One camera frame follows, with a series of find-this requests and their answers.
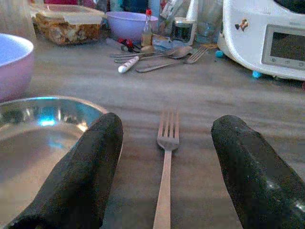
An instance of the silver fork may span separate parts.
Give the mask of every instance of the silver fork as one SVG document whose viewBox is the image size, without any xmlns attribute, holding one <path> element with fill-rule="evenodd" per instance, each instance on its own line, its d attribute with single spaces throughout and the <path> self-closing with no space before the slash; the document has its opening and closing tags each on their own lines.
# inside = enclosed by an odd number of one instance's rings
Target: silver fork
<svg viewBox="0 0 305 229">
<path fill-rule="evenodd" d="M 183 62 L 171 62 L 171 63 L 165 63 L 165 64 L 160 64 L 160 65 L 155 65 L 147 68 L 142 68 L 142 69 L 136 69 L 137 72 L 139 73 L 146 73 L 150 72 L 156 69 L 164 68 L 170 65 L 178 64 L 178 63 L 196 63 L 200 57 L 202 57 L 204 54 L 206 54 L 209 51 L 208 48 L 201 46 L 195 53 L 193 53 L 189 58 L 184 60 Z"/>
<path fill-rule="evenodd" d="M 164 115 L 167 113 L 164 126 Z M 171 160 L 179 146 L 179 113 L 162 112 L 157 142 L 164 149 L 164 164 L 153 229 L 171 228 Z"/>
</svg>

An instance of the spoon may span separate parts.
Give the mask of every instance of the spoon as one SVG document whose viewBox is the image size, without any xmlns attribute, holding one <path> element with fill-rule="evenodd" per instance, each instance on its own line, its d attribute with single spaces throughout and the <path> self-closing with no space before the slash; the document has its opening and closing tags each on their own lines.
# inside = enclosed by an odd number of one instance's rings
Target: spoon
<svg viewBox="0 0 305 229">
<path fill-rule="evenodd" d="M 176 49 L 177 49 L 178 47 L 175 47 L 175 48 L 173 48 L 173 49 L 170 49 L 170 50 L 166 50 L 166 51 L 164 51 L 164 52 L 160 52 L 160 51 L 158 51 L 158 52 L 141 52 L 141 53 L 132 53 L 132 54 L 124 54 L 124 53 L 121 53 L 121 54 L 111 54 L 110 55 L 110 57 L 112 57 L 112 58 L 128 58 L 128 57 L 135 57 L 135 56 L 146 56 L 146 55 L 150 55 L 150 54 L 157 54 L 157 55 L 171 55 L 171 54 L 173 54 L 175 51 L 176 51 Z"/>
<path fill-rule="evenodd" d="M 192 50 L 193 48 L 191 46 L 183 46 L 183 47 L 179 47 L 176 49 L 176 51 L 170 55 L 170 56 L 167 56 L 168 58 L 172 58 L 172 59 L 180 59 L 180 58 L 183 58 L 185 57 L 186 55 L 192 53 Z M 133 57 L 132 59 L 124 59 L 124 60 L 117 60 L 117 61 L 122 61 L 120 63 L 123 63 L 119 68 L 118 68 L 118 71 L 119 73 L 125 73 L 127 72 L 131 67 L 133 67 L 140 59 L 143 60 L 147 57 L 139 57 L 139 56 L 135 56 Z"/>
<path fill-rule="evenodd" d="M 186 55 L 190 54 L 192 49 L 193 48 L 191 46 L 176 47 L 176 48 L 173 48 L 173 49 L 170 49 L 170 50 L 164 52 L 163 54 L 140 57 L 139 60 L 144 61 L 144 60 L 148 60 L 148 59 L 151 59 L 154 57 L 163 57 L 163 56 L 172 58 L 172 59 L 180 59 L 180 58 L 183 58 Z M 118 59 L 114 59 L 114 62 L 125 63 L 129 60 L 130 60 L 130 58 L 118 58 Z"/>
</svg>

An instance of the food container lid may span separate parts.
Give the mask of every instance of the food container lid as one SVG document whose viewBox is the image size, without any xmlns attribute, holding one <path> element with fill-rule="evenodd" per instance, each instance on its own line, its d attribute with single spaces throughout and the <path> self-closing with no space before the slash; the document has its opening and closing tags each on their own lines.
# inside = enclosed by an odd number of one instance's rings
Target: food container lid
<svg viewBox="0 0 305 229">
<path fill-rule="evenodd" d="M 194 24 L 196 21 L 194 20 L 188 20 L 186 18 L 182 18 L 182 17 L 175 17 L 174 19 L 175 24 Z"/>
<path fill-rule="evenodd" d="M 32 17 L 40 13 L 48 18 L 62 19 L 71 25 L 100 24 L 103 18 L 107 18 L 102 11 L 78 5 L 31 4 L 30 10 Z"/>
</svg>

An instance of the glass jar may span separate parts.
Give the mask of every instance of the glass jar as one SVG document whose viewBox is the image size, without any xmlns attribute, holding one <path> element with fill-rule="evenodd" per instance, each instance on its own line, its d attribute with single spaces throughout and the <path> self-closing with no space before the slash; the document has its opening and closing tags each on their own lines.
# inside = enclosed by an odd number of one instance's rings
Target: glass jar
<svg viewBox="0 0 305 229">
<path fill-rule="evenodd" d="M 0 0 L 0 32 L 20 36 L 36 44 L 29 0 Z"/>
</svg>

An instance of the fork handle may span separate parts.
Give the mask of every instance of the fork handle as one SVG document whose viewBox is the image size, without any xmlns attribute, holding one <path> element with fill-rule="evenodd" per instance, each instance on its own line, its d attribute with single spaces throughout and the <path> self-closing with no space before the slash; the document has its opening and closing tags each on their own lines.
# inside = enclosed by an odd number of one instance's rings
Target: fork handle
<svg viewBox="0 0 305 229">
<path fill-rule="evenodd" d="M 132 54 L 110 54 L 112 58 L 127 58 L 127 57 L 135 57 L 135 56 L 144 56 L 147 54 L 154 54 L 155 52 L 141 52 L 141 53 L 132 53 Z"/>
<path fill-rule="evenodd" d="M 172 152 L 165 150 L 163 172 L 153 229 L 171 228 L 171 163 Z"/>
<path fill-rule="evenodd" d="M 151 58 L 155 58 L 155 57 L 162 57 L 164 56 L 164 54 L 158 54 L 158 55 L 153 55 L 153 56 L 144 56 L 144 57 L 140 57 L 140 60 L 141 61 L 145 61 L 145 60 L 148 60 L 148 59 L 151 59 Z M 118 58 L 118 59 L 114 59 L 114 62 L 116 63 L 125 63 L 126 61 L 130 60 L 130 58 Z"/>
<path fill-rule="evenodd" d="M 148 67 L 148 68 L 140 68 L 140 69 L 136 69 L 137 72 L 139 73 L 146 73 L 146 72 L 150 72 L 159 68 L 164 68 L 173 64 L 177 64 L 177 63 L 181 63 L 181 62 L 172 62 L 172 63 L 165 63 L 165 64 L 161 64 L 161 65 L 155 65 L 152 67 Z"/>
</svg>

